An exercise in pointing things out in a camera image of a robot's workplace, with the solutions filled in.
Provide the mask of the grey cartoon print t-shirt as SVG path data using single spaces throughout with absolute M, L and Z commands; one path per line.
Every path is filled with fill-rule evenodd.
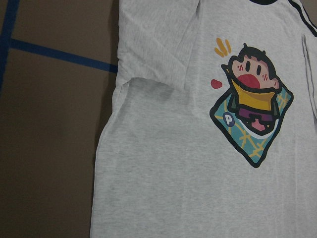
M 317 28 L 298 0 L 122 0 L 92 238 L 314 238 Z

